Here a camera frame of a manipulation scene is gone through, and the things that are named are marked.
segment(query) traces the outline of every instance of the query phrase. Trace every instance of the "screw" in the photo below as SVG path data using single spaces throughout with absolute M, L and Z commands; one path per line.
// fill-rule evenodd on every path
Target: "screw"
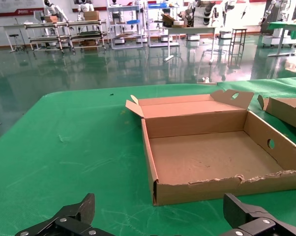
M 95 235 L 96 234 L 96 231 L 95 230 L 91 230 L 91 231 L 89 231 L 89 234 L 90 235 Z

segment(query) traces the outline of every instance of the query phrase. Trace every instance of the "cardboard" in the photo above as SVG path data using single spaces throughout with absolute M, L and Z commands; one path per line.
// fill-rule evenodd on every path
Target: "cardboard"
M 46 23 L 57 23 L 58 17 L 57 16 L 45 16 L 44 20 L 46 21 Z
M 154 205 L 296 189 L 296 145 L 247 111 L 253 93 L 131 97 Z
M 86 21 L 99 21 L 99 11 L 86 11 L 84 12 L 84 18 Z
M 296 128 L 296 98 L 263 98 L 258 101 L 264 111 Z
M 81 42 L 82 46 L 87 46 L 87 47 L 91 47 L 91 46 L 97 46 L 95 40 L 84 40 Z M 92 47 L 92 48 L 84 48 L 85 51 L 97 51 L 98 48 L 97 47 Z

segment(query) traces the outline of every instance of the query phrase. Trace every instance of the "shiny floor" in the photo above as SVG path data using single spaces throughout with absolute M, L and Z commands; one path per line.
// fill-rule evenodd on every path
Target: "shiny floor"
M 195 84 L 203 77 L 210 82 L 296 77 L 296 57 L 268 58 L 277 49 L 263 48 L 261 39 L 247 36 L 242 56 L 237 47 L 228 53 L 230 41 L 217 40 L 212 65 L 208 63 L 212 39 L 180 40 L 180 47 L 171 48 L 174 58 L 166 63 L 166 47 L 100 49 L 76 55 L 69 50 L 64 55 L 0 50 L 0 136 L 42 96 L 55 91 Z

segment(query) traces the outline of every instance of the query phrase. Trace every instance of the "green tablecloth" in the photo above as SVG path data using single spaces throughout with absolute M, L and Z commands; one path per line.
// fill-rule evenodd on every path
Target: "green tablecloth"
M 268 26 L 268 30 L 274 30 L 274 29 L 281 29 L 286 25 L 291 25 L 296 27 L 296 23 L 287 23 L 287 22 L 271 22 Z M 296 39 L 296 30 L 292 30 L 290 33 L 291 39 Z
M 119 236 L 205 235 L 230 229 L 222 200 L 153 207 L 140 119 L 125 100 L 240 89 L 296 96 L 296 78 L 67 91 L 40 99 L 0 138 L 0 236 L 96 195 L 93 226 Z M 250 108 L 296 142 L 296 129 Z M 296 190 L 240 197 L 296 226 Z

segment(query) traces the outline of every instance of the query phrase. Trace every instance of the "black stool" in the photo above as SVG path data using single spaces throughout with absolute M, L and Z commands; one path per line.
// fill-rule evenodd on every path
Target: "black stool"
M 241 32 L 240 41 L 236 41 L 236 36 L 237 36 L 238 31 Z M 231 50 L 231 46 L 232 46 L 232 53 L 233 53 L 233 49 L 234 49 L 235 45 L 239 45 L 239 50 L 240 50 L 240 48 L 242 46 L 242 53 L 243 53 L 244 45 L 245 45 L 246 31 L 247 31 L 247 28 L 232 29 L 232 37 L 231 37 L 231 43 L 230 43 L 230 46 L 229 46 L 229 52 Z
M 19 46 L 19 45 L 18 45 L 18 42 L 17 42 L 17 37 L 18 37 L 18 36 L 19 36 L 18 34 L 10 34 L 10 35 L 9 35 L 9 37 L 14 37 L 14 39 L 15 39 L 15 43 L 16 43 L 16 45 L 15 45 L 15 47 L 14 47 L 14 50 L 12 50 L 11 53 L 23 49 L 22 46 Z

